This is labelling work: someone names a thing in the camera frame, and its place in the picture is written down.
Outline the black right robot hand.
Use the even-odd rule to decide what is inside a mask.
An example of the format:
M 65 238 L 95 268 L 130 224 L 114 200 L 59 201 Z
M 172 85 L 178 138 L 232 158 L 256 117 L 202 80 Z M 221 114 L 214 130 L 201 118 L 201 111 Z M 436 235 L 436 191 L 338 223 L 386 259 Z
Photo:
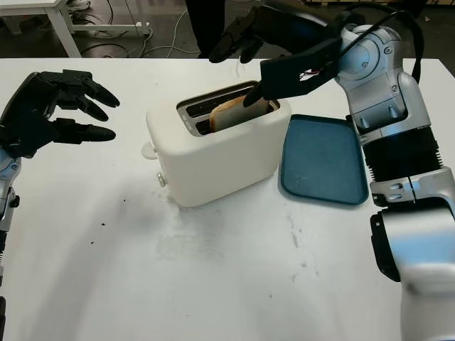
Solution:
M 287 54 L 260 63 L 260 81 L 247 93 L 244 107 L 259 99 L 308 94 L 338 72 L 339 28 L 333 19 L 324 18 L 298 1 L 265 1 L 252 7 L 225 29 L 208 59 L 221 63 L 239 52 L 240 62 L 246 64 L 265 43 Z

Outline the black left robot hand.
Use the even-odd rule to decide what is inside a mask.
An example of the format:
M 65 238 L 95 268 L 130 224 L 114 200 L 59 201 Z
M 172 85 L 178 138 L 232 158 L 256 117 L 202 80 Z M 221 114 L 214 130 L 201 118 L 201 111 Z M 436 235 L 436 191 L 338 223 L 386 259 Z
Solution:
M 55 109 L 80 110 L 98 121 L 109 117 L 97 104 L 115 108 L 119 100 L 94 81 L 92 73 L 80 70 L 33 72 L 16 90 L 1 114 L 3 148 L 40 148 L 49 144 L 81 144 L 111 141 L 116 134 L 73 119 L 51 120 Z

